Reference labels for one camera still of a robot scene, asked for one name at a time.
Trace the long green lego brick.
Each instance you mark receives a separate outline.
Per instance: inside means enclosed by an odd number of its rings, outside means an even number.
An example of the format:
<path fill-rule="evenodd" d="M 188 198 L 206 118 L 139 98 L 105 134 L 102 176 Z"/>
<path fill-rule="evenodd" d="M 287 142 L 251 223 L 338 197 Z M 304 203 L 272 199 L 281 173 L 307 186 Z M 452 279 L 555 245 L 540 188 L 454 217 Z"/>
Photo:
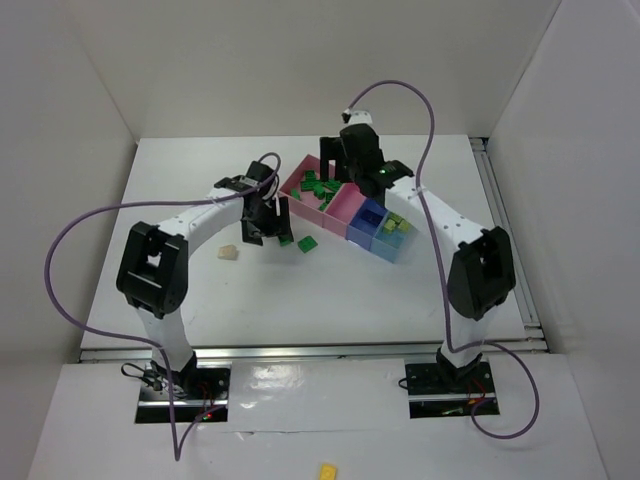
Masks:
<path fill-rule="evenodd" d="M 315 191 L 322 189 L 323 184 L 319 181 L 303 181 L 300 183 L 300 188 L 303 192 Z"/>

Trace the pink and blue sorting tray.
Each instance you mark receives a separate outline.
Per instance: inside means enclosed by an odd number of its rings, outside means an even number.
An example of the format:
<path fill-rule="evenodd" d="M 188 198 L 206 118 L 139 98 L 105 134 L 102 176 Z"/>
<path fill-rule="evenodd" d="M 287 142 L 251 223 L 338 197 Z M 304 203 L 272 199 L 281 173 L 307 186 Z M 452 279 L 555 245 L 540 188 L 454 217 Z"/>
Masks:
<path fill-rule="evenodd" d="M 402 233 L 398 230 L 399 223 L 396 223 L 396 229 L 391 234 L 385 233 L 383 226 L 390 220 L 388 215 L 391 211 L 363 196 L 358 187 L 352 183 L 342 184 L 339 191 L 334 193 L 335 196 L 326 210 L 320 211 L 319 206 L 324 203 L 325 196 L 319 199 L 315 197 L 313 191 L 303 192 L 300 188 L 300 183 L 306 181 L 304 173 L 310 170 L 316 173 L 316 181 L 321 182 L 320 160 L 308 155 L 280 186 L 280 195 L 289 201 L 289 211 L 373 255 L 391 263 L 396 262 L 415 236 L 415 228 L 410 224 L 410 230 L 407 233 Z M 297 189 L 300 192 L 300 200 L 291 196 L 292 189 Z M 366 209 L 383 216 L 377 227 L 362 221 L 361 214 Z"/>

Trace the dark blue lego brick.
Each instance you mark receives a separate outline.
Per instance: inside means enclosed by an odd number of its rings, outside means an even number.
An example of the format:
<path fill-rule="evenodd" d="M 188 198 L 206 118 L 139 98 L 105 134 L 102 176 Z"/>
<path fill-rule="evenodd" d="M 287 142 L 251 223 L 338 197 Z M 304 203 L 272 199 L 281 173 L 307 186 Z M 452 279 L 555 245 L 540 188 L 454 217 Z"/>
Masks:
<path fill-rule="evenodd" d="M 375 211 L 366 209 L 361 214 L 361 219 L 363 222 L 366 222 L 373 227 L 377 227 L 383 219 L 383 216 L 376 213 Z"/>

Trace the small yellow-green lego brick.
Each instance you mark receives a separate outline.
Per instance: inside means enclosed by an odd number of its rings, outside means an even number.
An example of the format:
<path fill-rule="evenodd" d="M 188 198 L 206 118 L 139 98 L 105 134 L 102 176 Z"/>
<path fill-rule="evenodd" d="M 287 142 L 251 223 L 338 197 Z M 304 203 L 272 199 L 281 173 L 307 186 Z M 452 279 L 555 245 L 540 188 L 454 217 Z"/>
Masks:
<path fill-rule="evenodd" d="M 407 222 L 406 220 L 402 220 L 399 224 L 398 224 L 398 230 L 402 233 L 407 233 L 411 228 L 411 225 L 409 222 Z"/>

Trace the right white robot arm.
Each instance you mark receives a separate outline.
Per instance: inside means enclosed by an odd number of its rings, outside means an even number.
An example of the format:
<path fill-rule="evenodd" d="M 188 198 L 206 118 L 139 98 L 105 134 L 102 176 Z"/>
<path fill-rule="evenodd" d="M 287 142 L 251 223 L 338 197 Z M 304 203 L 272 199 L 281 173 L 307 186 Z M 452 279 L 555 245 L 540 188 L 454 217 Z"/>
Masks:
<path fill-rule="evenodd" d="M 489 325 L 516 285 L 509 234 L 467 219 L 424 188 L 420 168 L 386 160 L 377 133 L 366 123 L 320 138 L 319 151 L 322 179 L 356 185 L 431 239 L 445 315 L 438 373 L 449 385 L 469 381 Z"/>

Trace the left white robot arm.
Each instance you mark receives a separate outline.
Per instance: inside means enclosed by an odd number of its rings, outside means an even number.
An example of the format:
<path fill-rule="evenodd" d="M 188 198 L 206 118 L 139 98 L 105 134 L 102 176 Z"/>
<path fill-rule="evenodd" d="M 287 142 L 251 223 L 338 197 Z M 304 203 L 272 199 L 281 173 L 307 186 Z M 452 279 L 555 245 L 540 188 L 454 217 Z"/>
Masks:
<path fill-rule="evenodd" d="M 243 175 L 214 184 L 204 204 L 158 224 L 131 227 L 116 287 L 140 317 L 156 346 L 153 368 L 188 394 L 216 387 L 197 367 L 187 340 L 181 304 L 189 284 L 190 256 L 224 228 L 238 223 L 242 241 L 261 246 L 265 238 L 291 241 L 288 201 L 277 196 L 277 170 L 253 161 Z"/>

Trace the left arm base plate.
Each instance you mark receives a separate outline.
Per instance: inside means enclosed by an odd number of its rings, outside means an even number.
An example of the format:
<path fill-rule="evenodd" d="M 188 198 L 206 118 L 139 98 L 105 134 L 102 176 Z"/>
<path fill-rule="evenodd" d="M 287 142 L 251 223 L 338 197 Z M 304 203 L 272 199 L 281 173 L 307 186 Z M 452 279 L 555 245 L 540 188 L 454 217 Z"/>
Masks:
<path fill-rule="evenodd" d="M 140 390 L 135 414 L 136 424 L 167 424 L 169 416 L 169 388 L 165 378 L 147 363 L 143 367 L 133 363 L 121 366 L 124 376 L 139 380 Z M 193 391 L 174 389 L 175 416 L 177 423 L 188 424 L 197 415 L 203 423 L 226 423 L 228 421 L 228 396 L 231 377 L 230 365 L 206 364 L 200 369 L 201 380 L 196 381 Z"/>

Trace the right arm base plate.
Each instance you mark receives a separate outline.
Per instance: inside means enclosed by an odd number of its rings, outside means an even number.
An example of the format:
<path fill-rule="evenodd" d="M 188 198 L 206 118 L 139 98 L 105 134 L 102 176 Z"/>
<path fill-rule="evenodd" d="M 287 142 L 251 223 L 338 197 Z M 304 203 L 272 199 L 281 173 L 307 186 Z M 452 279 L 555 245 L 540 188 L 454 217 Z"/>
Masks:
<path fill-rule="evenodd" d="M 405 365 L 405 376 L 398 386 L 408 395 L 411 419 L 469 417 L 500 413 L 492 370 L 482 361 L 470 376 L 455 385 L 446 383 L 435 363 Z"/>

